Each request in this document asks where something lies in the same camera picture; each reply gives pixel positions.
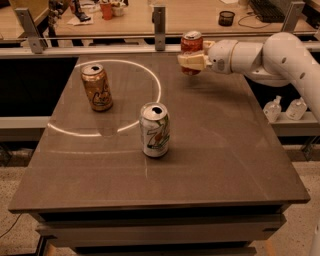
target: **brown soda can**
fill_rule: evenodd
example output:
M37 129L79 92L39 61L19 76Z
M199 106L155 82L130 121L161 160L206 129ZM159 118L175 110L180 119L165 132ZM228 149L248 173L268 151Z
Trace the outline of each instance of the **brown soda can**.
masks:
M106 111L112 107L108 77L102 65L90 64L83 67L81 78L93 110Z

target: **red soda can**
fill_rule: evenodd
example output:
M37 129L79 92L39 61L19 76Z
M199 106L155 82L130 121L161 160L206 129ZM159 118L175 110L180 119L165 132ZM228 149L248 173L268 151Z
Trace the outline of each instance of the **red soda can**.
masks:
M203 50L203 37L199 31L189 31L183 34L181 38L181 53L192 54ZM182 67L182 72L186 75L193 76L199 74L200 70Z

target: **can lid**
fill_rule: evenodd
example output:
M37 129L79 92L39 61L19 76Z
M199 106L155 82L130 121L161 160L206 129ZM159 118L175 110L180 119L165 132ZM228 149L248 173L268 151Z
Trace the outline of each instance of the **can lid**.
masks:
M141 109L141 116L148 120L160 120L168 114L167 108L158 102L150 102Z
M201 37L201 32L196 31L196 30L188 31L183 34L183 37L185 39L189 39L189 40L196 40Z
M92 76L99 74L103 70L103 66L101 64L90 64L82 69L82 74L87 76Z

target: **soda can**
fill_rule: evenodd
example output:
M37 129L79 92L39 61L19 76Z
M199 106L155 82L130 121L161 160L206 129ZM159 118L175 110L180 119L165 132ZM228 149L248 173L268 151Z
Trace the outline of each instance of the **soda can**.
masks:
M141 108L140 129L142 151L150 157L163 156L169 148L170 120L167 108L157 102Z
M183 34L181 38L181 53L192 54L203 50L203 37L199 31L189 31ZM200 70L182 67L182 72L186 75L199 74Z
M106 111L112 107L108 77L102 65L90 64L83 67L81 78L93 110Z

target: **equipment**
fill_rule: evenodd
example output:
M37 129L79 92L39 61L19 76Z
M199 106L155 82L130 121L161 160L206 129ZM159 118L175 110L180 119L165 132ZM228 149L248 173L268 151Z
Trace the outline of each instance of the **equipment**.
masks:
M291 83L320 123L320 66L296 36L280 32L265 43L221 40L208 54L178 55L179 64L217 73L241 73L251 80L273 87Z
M269 0L251 0L250 6L261 22L282 23L284 14Z

